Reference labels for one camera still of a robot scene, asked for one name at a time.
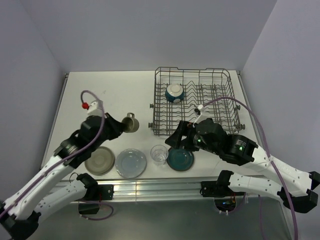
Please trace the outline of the olive ceramic mug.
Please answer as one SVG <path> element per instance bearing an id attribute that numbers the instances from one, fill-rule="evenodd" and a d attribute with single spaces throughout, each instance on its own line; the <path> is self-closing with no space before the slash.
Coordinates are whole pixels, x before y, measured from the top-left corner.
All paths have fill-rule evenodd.
<path id="1" fill-rule="evenodd" d="M 132 112 L 128 112 L 126 117 L 122 119 L 121 123 L 124 124 L 123 131 L 125 133 L 135 133 L 140 127 L 139 121 L 135 118 L 135 114 Z"/>

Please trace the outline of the clear glass tumbler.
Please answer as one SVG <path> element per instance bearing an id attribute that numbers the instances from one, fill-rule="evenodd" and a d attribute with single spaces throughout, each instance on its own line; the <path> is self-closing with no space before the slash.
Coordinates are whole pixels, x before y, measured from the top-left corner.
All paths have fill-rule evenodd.
<path id="1" fill-rule="evenodd" d="M 150 156 L 156 166 L 163 166 L 168 158 L 168 149 L 164 145 L 155 145 L 150 150 Z"/>

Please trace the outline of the teal white ceramic bowl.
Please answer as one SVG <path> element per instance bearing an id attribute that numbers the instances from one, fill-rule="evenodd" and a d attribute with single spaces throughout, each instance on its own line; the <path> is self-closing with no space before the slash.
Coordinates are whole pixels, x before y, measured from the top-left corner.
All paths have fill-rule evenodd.
<path id="1" fill-rule="evenodd" d="M 184 99 L 184 89 L 180 84 L 170 84 L 165 90 L 165 98 L 170 103 L 180 103 Z"/>

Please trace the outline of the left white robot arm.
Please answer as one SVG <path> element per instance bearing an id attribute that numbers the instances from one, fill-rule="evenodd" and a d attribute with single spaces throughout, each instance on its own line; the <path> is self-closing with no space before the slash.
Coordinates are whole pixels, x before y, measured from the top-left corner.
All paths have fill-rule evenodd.
<path id="1" fill-rule="evenodd" d="M 0 203 L 0 224 L 11 239 L 26 240 L 57 210 L 73 201 L 98 196 L 98 183 L 87 173 L 52 194 L 49 191 L 89 159 L 102 143 L 118 138 L 125 128 L 108 113 L 91 115 L 62 141 L 47 164 L 17 193 Z"/>

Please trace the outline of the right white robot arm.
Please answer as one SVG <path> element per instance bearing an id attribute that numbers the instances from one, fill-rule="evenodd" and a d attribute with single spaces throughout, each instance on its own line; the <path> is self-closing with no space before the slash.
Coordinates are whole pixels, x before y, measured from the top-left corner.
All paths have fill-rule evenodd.
<path id="1" fill-rule="evenodd" d="M 240 134 L 228 134 L 211 118 L 200 123 L 180 121 L 165 143 L 173 149 L 190 152 L 204 150 L 228 164 L 263 176 L 258 178 L 222 170 L 216 181 L 201 183 L 200 194 L 203 197 L 224 198 L 233 194 L 253 193 L 275 199 L 286 208 L 302 214 L 318 205 L 319 196 L 314 191 L 320 184 L 318 172 L 298 170 L 268 155 L 253 140 Z"/>

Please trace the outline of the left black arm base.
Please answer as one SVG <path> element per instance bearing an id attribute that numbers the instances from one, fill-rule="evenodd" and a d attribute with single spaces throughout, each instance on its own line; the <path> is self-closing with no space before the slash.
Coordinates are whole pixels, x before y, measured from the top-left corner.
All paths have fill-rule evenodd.
<path id="1" fill-rule="evenodd" d="M 105 200 L 113 197 L 113 186 L 108 185 L 107 189 L 95 183 L 83 183 L 73 181 L 67 190 L 67 202 L 79 202 L 78 213 L 80 217 L 88 221 L 102 221 L 110 218 L 114 213 L 114 208 Z M 103 217 L 93 217 L 102 207 L 106 207 L 109 213 Z"/>

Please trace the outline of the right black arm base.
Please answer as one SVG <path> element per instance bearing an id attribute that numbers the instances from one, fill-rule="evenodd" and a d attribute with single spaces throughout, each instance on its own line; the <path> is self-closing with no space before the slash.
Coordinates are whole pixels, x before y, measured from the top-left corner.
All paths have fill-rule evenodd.
<path id="1" fill-rule="evenodd" d="M 217 181 L 202 181 L 199 194 L 213 198 L 214 207 L 220 215 L 235 213 L 247 203 L 245 192 L 232 191 L 228 186 L 218 185 Z"/>

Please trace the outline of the teal ceramic plate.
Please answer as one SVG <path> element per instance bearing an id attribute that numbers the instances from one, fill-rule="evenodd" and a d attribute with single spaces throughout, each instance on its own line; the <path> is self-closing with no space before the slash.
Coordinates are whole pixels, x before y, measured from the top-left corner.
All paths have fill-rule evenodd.
<path id="1" fill-rule="evenodd" d="M 177 172 L 186 172 L 194 164 L 194 154 L 186 149 L 174 149 L 168 150 L 167 164 L 168 166 Z"/>

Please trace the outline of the beige ceramic plate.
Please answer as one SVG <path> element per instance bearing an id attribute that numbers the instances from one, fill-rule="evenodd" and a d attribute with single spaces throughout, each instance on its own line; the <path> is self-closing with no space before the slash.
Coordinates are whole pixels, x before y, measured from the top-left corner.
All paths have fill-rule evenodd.
<path id="1" fill-rule="evenodd" d="M 89 173 L 102 176 L 113 168 L 115 159 L 115 155 L 110 148 L 100 146 L 84 162 L 84 166 Z"/>

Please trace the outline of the aluminium mounting rail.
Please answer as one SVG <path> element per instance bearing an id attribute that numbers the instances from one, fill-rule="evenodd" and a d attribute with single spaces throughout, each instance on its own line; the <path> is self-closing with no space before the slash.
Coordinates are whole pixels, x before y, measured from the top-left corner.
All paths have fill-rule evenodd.
<path id="1" fill-rule="evenodd" d="M 154 202 L 203 199 L 201 182 L 216 181 L 217 177 L 191 177 L 168 179 L 98 179 L 104 188 L 113 186 L 112 202 Z"/>

